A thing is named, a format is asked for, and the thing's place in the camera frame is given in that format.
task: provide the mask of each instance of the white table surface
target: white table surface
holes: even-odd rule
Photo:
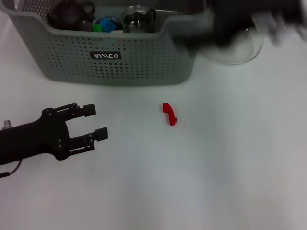
[[[1,230],[306,230],[307,44],[298,35],[266,41],[244,65],[198,55],[180,85],[125,88],[50,81],[3,14],[0,27],[0,121],[94,103],[97,115],[68,122],[70,135],[109,130],[95,151],[41,154],[0,179]]]

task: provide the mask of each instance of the black teapot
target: black teapot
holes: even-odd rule
[[[92,10],[87,13],[85,6],[91,6]],[[80,30],[82,21],[92,21],[95,6],[90,1],[77,3],[75,0],[62,0],[52,12],[47,14],[50,26],[61,30]]]

